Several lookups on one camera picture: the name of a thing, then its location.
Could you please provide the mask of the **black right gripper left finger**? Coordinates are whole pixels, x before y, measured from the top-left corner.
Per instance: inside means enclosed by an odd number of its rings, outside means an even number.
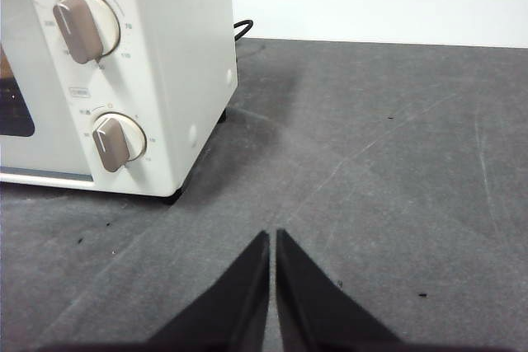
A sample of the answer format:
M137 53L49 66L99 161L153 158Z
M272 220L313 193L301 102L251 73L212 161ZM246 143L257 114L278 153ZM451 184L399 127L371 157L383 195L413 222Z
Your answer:
M270 237L259 232L195 301L146 341L54 344L40 351L260 351L269 298Z

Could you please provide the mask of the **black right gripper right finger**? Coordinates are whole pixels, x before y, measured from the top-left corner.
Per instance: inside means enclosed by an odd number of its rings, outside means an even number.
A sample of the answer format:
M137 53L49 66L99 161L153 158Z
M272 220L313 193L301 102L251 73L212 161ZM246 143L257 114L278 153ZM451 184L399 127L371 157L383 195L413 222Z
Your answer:
M504 351L409 343L342 292L284 229L276 232L276 296L286 351Z

